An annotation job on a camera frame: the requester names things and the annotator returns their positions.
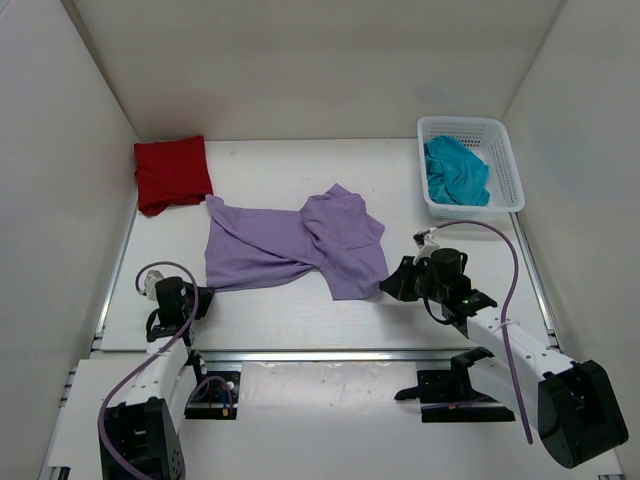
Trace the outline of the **lilac t shirt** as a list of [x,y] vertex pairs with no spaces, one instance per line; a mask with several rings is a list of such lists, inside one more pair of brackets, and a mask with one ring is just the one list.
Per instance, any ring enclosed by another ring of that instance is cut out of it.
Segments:
[[316,270],[334,300],[362,300],[389,276],[385,226],[339,184],[298,211],[233,207],[214,195],[206,205],[206,281],[217,291],[280,286]]

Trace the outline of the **red t shirt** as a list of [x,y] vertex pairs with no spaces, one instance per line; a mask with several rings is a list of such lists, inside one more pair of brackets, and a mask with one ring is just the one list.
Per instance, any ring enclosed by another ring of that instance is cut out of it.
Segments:
[[170,206],[198,205],[214,193],[201,135],[136,143],[134,156],[138,208],[147,217]]

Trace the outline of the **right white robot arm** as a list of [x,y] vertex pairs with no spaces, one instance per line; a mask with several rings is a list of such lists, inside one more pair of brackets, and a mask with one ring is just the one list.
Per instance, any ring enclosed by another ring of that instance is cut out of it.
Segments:
[[420,259],[406,256],[381,282],[381,291],[399,301],[439,305],[438,323],[475,345],[452,357],[439,378],[397,392],[396,400],[443,409],[482,397],[497,401],[535,430],[565,468],[626,443],[629,432],[605,369],[593,360],[573,360],[495,314],[498,303],[465,275],[467,259],[451,248]]

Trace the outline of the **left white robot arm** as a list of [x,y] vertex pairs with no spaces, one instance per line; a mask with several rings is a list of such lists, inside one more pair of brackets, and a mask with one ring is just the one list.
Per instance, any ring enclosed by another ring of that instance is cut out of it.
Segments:
[[104,479],[186,477],[179,427],[188,400],[202,398],[210,386],[186,322],[204,317],[214,294],[213,287],[194,286],[178,276],[147,274],[141,295],[156,303],[145,325],[146,356],[154,362],[99,415]]

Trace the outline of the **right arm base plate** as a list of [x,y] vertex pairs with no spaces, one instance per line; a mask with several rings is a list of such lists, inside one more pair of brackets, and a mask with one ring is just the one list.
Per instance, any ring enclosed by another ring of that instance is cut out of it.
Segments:
[[500,423],[515,420],[514,413],[493,398],[463,388],[450,370],[419,370],[417,384],[398,391],[394,400],[418,400],[423,424]]

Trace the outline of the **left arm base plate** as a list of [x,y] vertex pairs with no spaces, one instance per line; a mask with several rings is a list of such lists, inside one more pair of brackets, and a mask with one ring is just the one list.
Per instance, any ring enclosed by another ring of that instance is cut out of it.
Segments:
[[236,420],[239,410],[241,365],[209,363],[196,376],[196,389],[185,408],[189,420]]

